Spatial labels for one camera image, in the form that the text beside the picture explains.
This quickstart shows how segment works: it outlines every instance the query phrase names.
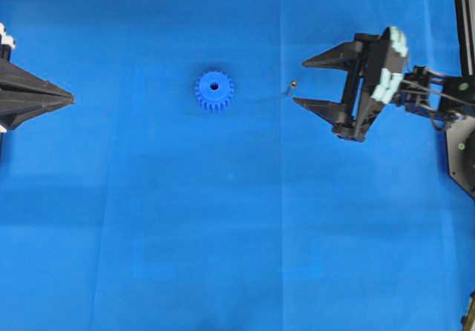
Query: blue surface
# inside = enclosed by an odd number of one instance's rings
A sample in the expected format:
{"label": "blue surface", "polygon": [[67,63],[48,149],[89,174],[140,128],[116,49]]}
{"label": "blue surface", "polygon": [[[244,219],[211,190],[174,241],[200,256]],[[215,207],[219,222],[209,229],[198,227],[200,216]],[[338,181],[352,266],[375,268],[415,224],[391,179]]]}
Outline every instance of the blue surface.
{"label": "blue surface", "polygon": [[[430,123],[387,108],[343,142],[284,94],[336,99],[344,74],[300,62],[389,24],[457,74],[453,0],[0,0],[0,20],[13,62],[76,95],[7,136],[1,330],[457,330],[475,211]],[[193,97],[213,68],[237,88],[220,115]]]}

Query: blue cloth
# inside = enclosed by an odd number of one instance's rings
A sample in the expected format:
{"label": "blue cloth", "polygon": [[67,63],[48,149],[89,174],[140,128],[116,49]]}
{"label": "blue cloth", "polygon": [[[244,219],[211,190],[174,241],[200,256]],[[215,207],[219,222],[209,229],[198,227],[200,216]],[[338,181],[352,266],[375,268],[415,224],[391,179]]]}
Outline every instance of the blue cloth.
{"label": "blue cloth", "polygon": [[[426,119],[343,142],[286,96],[388,25],[458,74],[453,0],[0,0],[13,62],[76,95],[7,135],[1,330],[457,330],[474,204]],[[236,84],[213,115],[194,82]]]}

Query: blue gear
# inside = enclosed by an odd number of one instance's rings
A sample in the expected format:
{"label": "blue gear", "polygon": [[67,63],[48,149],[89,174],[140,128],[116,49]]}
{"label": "blue gear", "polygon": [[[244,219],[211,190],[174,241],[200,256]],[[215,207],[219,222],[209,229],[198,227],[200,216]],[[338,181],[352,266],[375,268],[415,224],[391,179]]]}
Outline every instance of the blue gear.
{"label": "blue gear", "polygon": [[194,88],[201,107],[207,111],[224,111],[231,104],[235,86],[225,73],[208,71],[200,76]]}

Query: small screw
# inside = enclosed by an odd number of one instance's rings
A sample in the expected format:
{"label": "small screw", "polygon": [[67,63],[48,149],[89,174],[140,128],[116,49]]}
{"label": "small screw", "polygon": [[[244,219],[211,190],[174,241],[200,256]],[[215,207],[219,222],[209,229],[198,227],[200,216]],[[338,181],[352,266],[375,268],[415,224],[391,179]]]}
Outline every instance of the small screw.
{"label": "small screw", "polygon": [[287,92],[287,96],[292,96],[294,94],[295,88],[297,88],[298,83],[296,81],[290,82],[290,87]]}
{"label": "small screw", "polygon": [[462,84],[459,85],[459,90],[460,91],[465,91],[468,89],[468,83],[467,82],[463,82]]}

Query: metal bracket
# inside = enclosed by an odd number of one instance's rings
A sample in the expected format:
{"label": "metal bracket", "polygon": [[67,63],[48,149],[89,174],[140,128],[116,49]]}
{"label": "metal bracket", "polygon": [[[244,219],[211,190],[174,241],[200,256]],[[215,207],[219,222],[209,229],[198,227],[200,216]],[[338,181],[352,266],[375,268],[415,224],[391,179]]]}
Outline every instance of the metal bracket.
{"label": "metal bracket", "polygon": [[[462,75],[468,76],[475,73],[475,0],[455,0],[457,29],[460,44],[460,65]],[[454,179],[472,198],[475,198],[475,183],[473,175],[475,170],[467,167],[464,161],[467,140],[475,130],[475,119],[468,117],[463,121],[455,122],[447,131],[447,152],[449,175]]]}

